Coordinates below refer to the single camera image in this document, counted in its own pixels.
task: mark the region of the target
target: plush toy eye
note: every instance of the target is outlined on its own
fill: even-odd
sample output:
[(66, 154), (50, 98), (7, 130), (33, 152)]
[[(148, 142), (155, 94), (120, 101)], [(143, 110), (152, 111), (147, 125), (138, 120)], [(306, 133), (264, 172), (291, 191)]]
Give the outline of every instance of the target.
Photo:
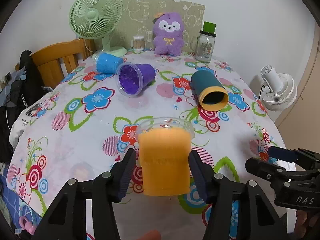
[(174, 28), (175, 31), (178, 31), (180, 29), (180, 23), (178, 22), (173, 22), (172, 27)]
[(167, 26), (168, 26), (168, 22), (167, 21), (162, 20), (162, 21), (159, 22), (159, 28), (161, 30), (164, 30)]

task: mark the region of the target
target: purple plush toy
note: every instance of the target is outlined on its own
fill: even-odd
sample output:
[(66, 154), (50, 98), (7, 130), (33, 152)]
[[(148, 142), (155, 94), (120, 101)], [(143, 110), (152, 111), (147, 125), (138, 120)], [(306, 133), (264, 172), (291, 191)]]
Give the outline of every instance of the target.
[(155, 54), (180, 56), (184, 45), (183, 30), (180, 14), (172, 12), (159, 17), (153, 25)]

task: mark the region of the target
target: green desk fan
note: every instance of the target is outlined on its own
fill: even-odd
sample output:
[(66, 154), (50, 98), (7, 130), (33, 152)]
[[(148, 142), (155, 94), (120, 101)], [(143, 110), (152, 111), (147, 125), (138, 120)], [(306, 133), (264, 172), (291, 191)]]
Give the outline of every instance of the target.
[(102, 38), (102, 51), (121, 57), (127, 53), (123, 47), (110, 47), (109, 34), (122, 15), (121, 0), (76, 0), (69, 13), (71, 29), (81, 38)]

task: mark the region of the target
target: teal cylinder with yellow rim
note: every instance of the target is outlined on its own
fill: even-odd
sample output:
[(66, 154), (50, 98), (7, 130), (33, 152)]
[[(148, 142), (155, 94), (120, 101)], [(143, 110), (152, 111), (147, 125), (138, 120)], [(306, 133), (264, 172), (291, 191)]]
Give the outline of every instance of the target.
[(191, 77), (191, 86), (204, 110), (219, 111), (228, 104), (227, 91), (210, 71), (199, 70), (195, 72)]

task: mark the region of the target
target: purple cup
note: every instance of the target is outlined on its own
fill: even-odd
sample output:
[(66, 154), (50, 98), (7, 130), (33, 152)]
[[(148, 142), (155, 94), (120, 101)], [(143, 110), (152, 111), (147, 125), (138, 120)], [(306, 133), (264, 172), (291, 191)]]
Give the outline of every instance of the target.
[(150, 64), (121, 64), (116, 71), (117, 85), (127, 97), (138, 96), (142, 89), (156, 77), (156, 71)]

